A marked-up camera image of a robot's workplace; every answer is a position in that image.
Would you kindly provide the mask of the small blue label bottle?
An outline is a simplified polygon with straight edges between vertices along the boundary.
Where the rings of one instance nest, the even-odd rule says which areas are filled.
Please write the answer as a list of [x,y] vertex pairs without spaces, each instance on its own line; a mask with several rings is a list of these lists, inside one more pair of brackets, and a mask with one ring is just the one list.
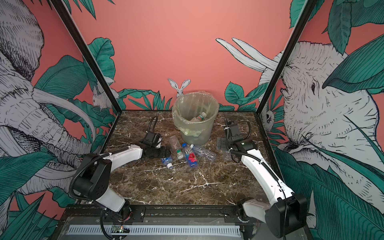
[[162,158],[162,163],[165,167],[167,167],[168,169],[172,170],[174,167],[173,167],[173,158],[170,156],[170,157],[167,157],[167,158]]

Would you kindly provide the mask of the clear square green-label bottle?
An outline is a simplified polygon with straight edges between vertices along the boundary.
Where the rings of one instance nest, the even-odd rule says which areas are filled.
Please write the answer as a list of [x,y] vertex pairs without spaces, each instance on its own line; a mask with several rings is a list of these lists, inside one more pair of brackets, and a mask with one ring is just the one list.
[[171,136],[169,138],[169,143],[172,147],[172,150],[176,153],[177,159],[182,160],[184,155],[178,138],[176,136]]

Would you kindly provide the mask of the red green label bottle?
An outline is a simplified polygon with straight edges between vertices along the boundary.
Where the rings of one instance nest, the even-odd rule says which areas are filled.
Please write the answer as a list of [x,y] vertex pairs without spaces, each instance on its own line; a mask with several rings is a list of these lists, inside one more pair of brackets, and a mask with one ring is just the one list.
[[191,119],[191,122],[193,123],[199,123],[206,119],[207,114],[205,112],[201,112],[197,117],[194,117]]

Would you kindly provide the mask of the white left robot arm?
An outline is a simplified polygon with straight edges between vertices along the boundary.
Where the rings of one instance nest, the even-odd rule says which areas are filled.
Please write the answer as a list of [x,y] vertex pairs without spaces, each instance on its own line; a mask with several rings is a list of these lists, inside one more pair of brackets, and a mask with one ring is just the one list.
[[88,154],[71,180],[70,196],[78,200],[94,201],[102,208],[118,213],[126,200],[109,187],[111,173],[140,159],[166,158],[170,155],[170,146],[150,147],[142,143],[130,145],[115,153]]

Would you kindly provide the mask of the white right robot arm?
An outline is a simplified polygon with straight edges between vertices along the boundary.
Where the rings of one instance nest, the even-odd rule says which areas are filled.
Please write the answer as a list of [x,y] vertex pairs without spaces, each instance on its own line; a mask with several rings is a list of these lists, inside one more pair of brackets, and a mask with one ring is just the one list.
[[241,204],[246,218],[254,218],[265,223],[277,238],[286,236],[305,226],[308,200],[295,193],[274,172],[262,156],[257,144],[250,135],[244,136],[236,122],[225,119],[225,150],[235,163],[244,164],[264,190],[268,203],[254,199]]

